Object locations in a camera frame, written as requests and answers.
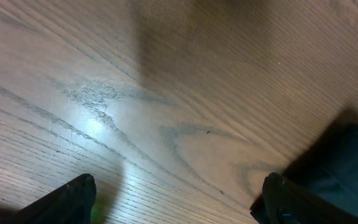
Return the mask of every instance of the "wooden table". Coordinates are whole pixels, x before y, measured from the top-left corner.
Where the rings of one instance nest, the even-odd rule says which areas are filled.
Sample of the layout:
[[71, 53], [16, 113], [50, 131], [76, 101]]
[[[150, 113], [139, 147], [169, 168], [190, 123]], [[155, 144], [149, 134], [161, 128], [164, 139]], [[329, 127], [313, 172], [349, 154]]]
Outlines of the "wooden table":
[[348, 109], [358, 1], [0, 0], [0, 207], [90, 173], [100, 223], [255, 223]]

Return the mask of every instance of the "wooden surface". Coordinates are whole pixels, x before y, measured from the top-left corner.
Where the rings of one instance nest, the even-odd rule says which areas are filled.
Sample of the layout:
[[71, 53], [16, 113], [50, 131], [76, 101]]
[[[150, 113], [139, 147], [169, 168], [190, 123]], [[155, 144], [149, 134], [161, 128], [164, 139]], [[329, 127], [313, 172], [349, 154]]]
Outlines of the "wooden surface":
[[0, 0], [0, 207], [79, 174], [99, 223], [255, 223], [358, 113], [358, 1]]

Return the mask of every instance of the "wood grain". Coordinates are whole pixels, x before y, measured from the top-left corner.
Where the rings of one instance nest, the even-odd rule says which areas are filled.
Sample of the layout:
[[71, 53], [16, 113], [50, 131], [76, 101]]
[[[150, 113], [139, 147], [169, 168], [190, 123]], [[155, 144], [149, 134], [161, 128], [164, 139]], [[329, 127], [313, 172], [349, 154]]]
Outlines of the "wood grain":
[[0, 0], [0, 207], [89, 172], [100, 223], [255, 223], [358, 112], [358, 1]]

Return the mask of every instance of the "black object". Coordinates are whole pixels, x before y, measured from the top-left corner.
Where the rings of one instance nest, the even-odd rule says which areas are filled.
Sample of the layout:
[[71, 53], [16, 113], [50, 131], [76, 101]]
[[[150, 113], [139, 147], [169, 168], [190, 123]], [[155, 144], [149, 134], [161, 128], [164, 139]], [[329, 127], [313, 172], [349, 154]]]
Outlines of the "black object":
[[283, 176], [265, 179], [250, 208], [259, 223], [358, 223], [358, 124], [326, 134]]
[[0, 224], [89, 224], [95, 198], [93, 176], [82, 174], [16, 214], [0, 220]]

